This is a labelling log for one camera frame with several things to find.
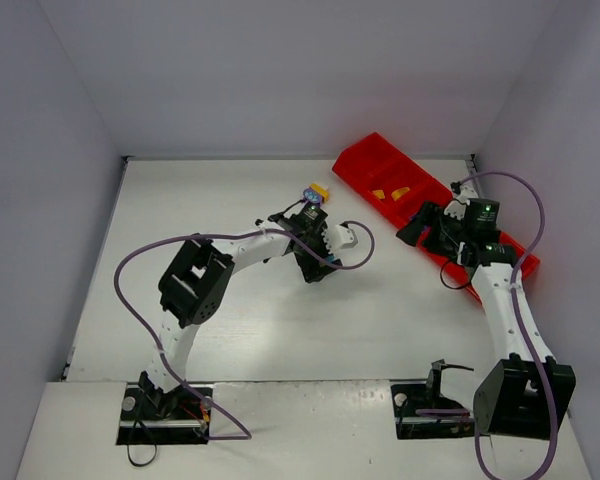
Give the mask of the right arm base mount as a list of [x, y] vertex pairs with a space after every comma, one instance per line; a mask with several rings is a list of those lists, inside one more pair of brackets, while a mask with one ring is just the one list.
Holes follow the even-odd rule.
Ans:
[[485, 374], [443, 359], [420, 379], [390, 382], [399, 440], [451, 440], [474, 436], [474, 394]]

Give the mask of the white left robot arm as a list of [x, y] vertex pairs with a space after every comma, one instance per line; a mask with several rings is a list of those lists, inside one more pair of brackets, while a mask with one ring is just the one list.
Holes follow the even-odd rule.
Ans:
[[153, 387], [169, 394], [186, 376], [187, 360], [199, 327], [220, 307], [231, 277], [253, 265], [292, 254], [307, 283], [319, 282], [341, 265], [337, 254], [355, 246], [344, 225], [329, 226], [327, 213], [304, 206], [289, 217], [276, 213], [238, 240], [187, 240], [158, 283], [162, 310], [177, 324], [164, 323], [162, 350], [153, 355], [146, 374]]

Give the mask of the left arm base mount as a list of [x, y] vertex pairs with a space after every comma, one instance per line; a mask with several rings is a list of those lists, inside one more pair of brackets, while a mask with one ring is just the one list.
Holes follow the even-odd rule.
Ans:
[[169, 393], [156, 388], [145, 372], [125, 385], [118, 422], [117, 445], [206, 445], [210, 436], [213, 387], [194, 384], [205, 398], [177, 386]]

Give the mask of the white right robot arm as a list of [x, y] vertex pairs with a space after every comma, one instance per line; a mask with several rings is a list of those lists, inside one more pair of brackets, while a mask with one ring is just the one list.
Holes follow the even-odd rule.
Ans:
[[397, 236], [463, 268], [484, 309], [497, 363], [471, 396], [479, 432], [547, 440], [564, 418], [575, 373], [537, 331], [515, 268], [520, 255], [496, 225], [498, 202], [451, 204], [454, 212], [424, 202]]

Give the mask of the orange curved lego brick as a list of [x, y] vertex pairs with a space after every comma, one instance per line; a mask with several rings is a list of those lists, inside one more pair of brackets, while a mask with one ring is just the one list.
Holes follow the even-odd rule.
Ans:
[[399, 200], [401, 197], [403, 197], [404, 195], [408, 194], [409, 192], [410, 192], [410, 188], [409, 188], [409, 187], [401, 187], [401, 188], [398, 188], [398, 189], [394, 190], [394, 191], [391, 193], [391, 198], [392, 198], [394, 201], [397, 201], [397, 200]]

